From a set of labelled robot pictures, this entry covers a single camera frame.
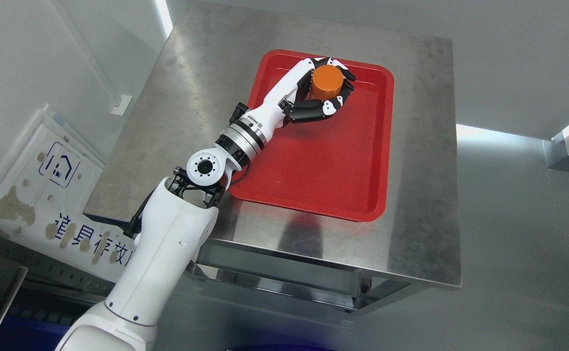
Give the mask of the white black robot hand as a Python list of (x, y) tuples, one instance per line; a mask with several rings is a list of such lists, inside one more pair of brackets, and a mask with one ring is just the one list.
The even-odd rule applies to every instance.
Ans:
[[(337, 82), (341, 87), (332, 98), (307, 98), (318, 69), (337, 69)], [(287, 123), (307, 123), (332, 117), (345, 104), (354, 91), (356, 76), (336, 58), (303, 58), (275, 84), (255, 109), (247, 109), (242, 118), (251, 127), (259, 127), (263, 134)]]

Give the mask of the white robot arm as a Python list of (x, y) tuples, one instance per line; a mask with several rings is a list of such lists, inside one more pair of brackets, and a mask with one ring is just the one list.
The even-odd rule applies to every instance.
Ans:
[(68, 329), (58, 351), (151, 351), (162, 311), (215, 227), (216, 204), (265, 148), (284, 114), (265, 106), (236, 113), (210, 148), (161, 180), (141, 211), (136, 249), (111, 293)]

